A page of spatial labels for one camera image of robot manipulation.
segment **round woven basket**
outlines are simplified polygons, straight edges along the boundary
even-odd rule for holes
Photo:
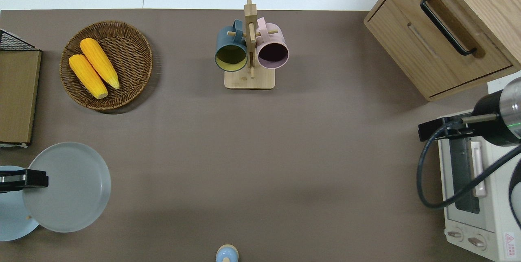
[[[98,41],[119,79],[119,89],[104,82],[108,95],[102,99],[93,97],[69,66],[72,55],[82,54],[80,41],[87,37]],[[78,104],[99,111],[120,108],[134,100],[147,85],[151,72],[149,42],[139,30],[121,21],[102,21],[85,27],[67,43],[60,60],[60,78],[65,91]]]

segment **drawer handle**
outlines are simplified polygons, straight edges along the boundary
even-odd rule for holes
[[[465,48],[463,48],[463,46],[456,40],[456,38],[454,38],[452,33],[450,33],[447,27],[445,27],[445,25],[441,23],[440,19],[438,19],[438,17],[436,17],[436,15],[432,12],[432,10],[427,5],[427,1],[428,0],[422,0],[422,2],[420,3],[420,8],[422,8],[423,12],[427,15],[427,17],[429,17],[430,21],[432,21],[432,23],[438,28],[441,34],[445,36],[445,38],[454,47],[454,49],[456,49],[456,51],[462,56],[467,56],[475,52],[475,47],[471,50],[466,50]]]

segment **brown table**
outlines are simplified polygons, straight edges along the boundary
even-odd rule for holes
[[[270,91],[228,90],[214,63],[218,30],[242,10],[6,11],[0,27],[43,50],[33,144],[0,150],[27,167],[46,147],[84,143],[110,169],[95,223],[71,234],[38,227],[0,243],[0,261],[481,261],[445,240],[443,212],[415,188],[417,125],[470,109],[486,86],[426,102],[363,26],[366,12],[259,11],[291,57]],[[154,51],[132,108],[76,104],[59,78],[67,41],[121,20]],[[425,188],[441,195],[435,149]]]

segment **pink mug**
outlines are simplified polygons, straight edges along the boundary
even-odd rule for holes
[[[257,32],[260,37],[257,37],[257,62],[268,69],[277,69],[286,62],[290,56],[288,46],[284,40],[284,36],[280,27],[273,23],[266,23],[264,17],[257,19],[259,25]],[[277,30],[277,33],[269,34],[271,30]]]

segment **corn cob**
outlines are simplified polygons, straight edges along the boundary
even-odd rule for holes
[[[119,89],[118,75],[99,43],[95,39],[84,38],[80,48],[99,76],[113,88]]]
[[[76,77],[94,97],[102,99],[108,95],[107,88],[84,55],[73,55],[69,58],[69,65]]]

